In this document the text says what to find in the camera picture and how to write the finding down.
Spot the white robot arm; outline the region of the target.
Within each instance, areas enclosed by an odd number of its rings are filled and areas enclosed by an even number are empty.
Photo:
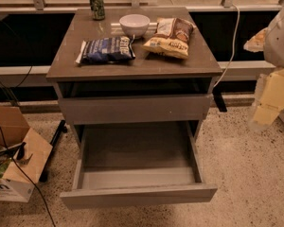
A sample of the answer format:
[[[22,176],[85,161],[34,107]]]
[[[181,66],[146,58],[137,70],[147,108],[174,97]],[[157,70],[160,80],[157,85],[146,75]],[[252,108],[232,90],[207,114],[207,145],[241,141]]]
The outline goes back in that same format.
[[[263,52],[264,60],[275,67],[269,75],[258,77],[255,101],[248,126],[254,131],[268,129],[284,110],[284,6],[270,24],[245,43],[250,52]]]

